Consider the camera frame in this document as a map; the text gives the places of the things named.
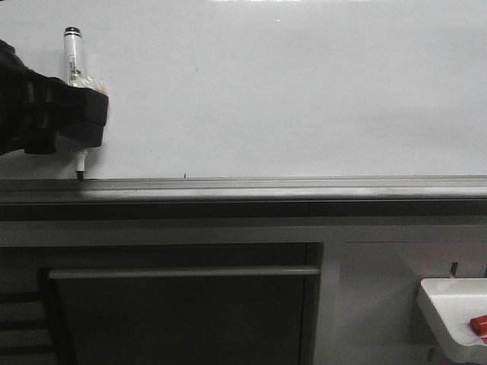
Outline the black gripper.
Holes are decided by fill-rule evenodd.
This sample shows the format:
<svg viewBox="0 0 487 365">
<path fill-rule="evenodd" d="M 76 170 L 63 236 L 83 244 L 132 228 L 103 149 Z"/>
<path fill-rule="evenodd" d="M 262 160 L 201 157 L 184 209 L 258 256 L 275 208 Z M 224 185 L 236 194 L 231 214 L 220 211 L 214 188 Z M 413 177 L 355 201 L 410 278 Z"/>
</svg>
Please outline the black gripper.
<svg viewBox="0 0 487 365">
<path fill-rule="evenodd" d="M 15 48 L 1 41 L 1 154 L 22 150 L 26 154 L 54 154 L 59 148 L 97 148 L 107 124 L 109 97 L 93 89 L 61 84 L 58 96 L 61 114 L 68 120 L 86 122 L 57 131 L 43 105 L 52 96 L 52 86 L 61 80 L 28 68 Z"/>
</svg>

